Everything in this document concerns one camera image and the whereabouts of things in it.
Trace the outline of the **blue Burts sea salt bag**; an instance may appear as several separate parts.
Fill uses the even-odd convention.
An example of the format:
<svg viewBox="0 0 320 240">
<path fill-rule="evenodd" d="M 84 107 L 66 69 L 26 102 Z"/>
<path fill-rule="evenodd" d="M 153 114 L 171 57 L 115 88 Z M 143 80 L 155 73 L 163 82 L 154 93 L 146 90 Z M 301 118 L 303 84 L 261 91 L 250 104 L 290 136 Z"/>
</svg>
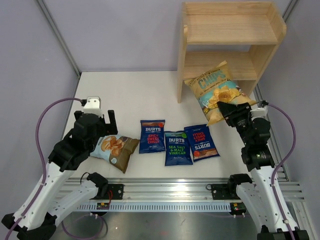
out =
<svg viewBox="0 0 320 240">
<path fill-rule="evenodd" d="M 165 131 L 165 166 L 193 165 L 191 148 L 184 131 Z"/>
</svg>

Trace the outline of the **tan kettle chips bag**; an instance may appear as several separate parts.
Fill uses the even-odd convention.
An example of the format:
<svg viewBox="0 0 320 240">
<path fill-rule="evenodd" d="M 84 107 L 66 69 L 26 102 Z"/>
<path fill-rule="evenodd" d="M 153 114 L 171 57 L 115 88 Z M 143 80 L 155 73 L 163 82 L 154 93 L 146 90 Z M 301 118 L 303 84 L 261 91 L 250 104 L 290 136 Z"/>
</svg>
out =
<svg viewBox="0 0 320 240">
<path fill-rule="evenodd" d="M 195 78 L 186 79 L 184 83 L 192 90 L 209 126 L 223 120 L 218 102 L 233 105 L 248 103 L 251 106 L 256 103 L 233 81 L 227 61 Z"/>
</svg>

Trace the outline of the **blue Burts spicy chilli bag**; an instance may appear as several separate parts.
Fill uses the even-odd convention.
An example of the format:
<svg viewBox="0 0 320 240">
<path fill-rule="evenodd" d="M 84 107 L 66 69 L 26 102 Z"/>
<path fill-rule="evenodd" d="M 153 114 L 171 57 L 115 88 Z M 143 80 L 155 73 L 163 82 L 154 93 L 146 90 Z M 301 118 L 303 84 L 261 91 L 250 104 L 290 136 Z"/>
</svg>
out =
<svg viewBox="0 0 320 240">
<path fill-rule="evenodd" d="M 141 120 L 139 153 L 165 152 L 165 120 Z"/>
</svg>

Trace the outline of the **light blue cassava chips bag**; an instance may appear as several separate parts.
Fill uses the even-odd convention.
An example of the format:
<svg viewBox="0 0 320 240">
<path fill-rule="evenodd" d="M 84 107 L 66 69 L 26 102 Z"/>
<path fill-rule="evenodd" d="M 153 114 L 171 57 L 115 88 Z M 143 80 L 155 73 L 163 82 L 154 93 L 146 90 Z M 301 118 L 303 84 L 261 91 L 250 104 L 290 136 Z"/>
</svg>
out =
<svg viewBox="0 0 320 240">
<path fill-rule="evenodd" d="M 123 135 L 107 135 L 98 139 L 91 157 L 103 159 L 123 174 L 126 173 L 131 155 L 140 140 Z"/>
</svg>

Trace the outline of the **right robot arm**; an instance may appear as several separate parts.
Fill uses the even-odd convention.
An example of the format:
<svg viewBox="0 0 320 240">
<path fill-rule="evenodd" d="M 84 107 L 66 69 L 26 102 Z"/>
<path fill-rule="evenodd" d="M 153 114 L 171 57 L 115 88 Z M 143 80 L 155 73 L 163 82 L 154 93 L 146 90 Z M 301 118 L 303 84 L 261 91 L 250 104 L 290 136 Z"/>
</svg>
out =
<svg viewBox="0 0 320 240">
<path fill-rule="evenodd" d="M 241 158 L 248 173 L 233 174 L 227 182 L 227 193 L 239 198 L 248 210 L 257 229 L 258 240 L 308 240 L 306 230 L 300 229 L 293 218 L 278 179 L 267 145 L 271 137 L 271 123 L 259 111 L 266 113 L 268 103 L 261 101 L 252 109 L 249 103 L 217 103 L 225 122 L 241 137 L 244 147 Z"/>
</svg>

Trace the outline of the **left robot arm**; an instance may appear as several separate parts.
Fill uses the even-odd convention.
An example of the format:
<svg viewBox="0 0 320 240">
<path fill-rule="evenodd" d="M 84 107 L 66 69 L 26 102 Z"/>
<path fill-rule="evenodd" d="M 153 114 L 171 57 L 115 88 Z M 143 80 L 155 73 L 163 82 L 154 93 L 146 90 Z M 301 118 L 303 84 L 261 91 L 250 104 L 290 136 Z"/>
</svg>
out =
<svg viewBox="0 0 320 240">
<path fill-rule="evenodd" d="M 74 113 L 73 128 L 54 145 L 42 178 L 24 204 L 6 214 L 2 224 L 16 232 L 19 240 L 48 240 L 57 226 L 84 201 L 109 195 L 108 180 L 97 172 L 88 175 L 81 186 L 58 202 L 56 194 L 73 173 L 95 150 L 100 138 L 118 133 L 115 112 L 108 110 L 109 123 L 103 115 Z"/>
</svg>

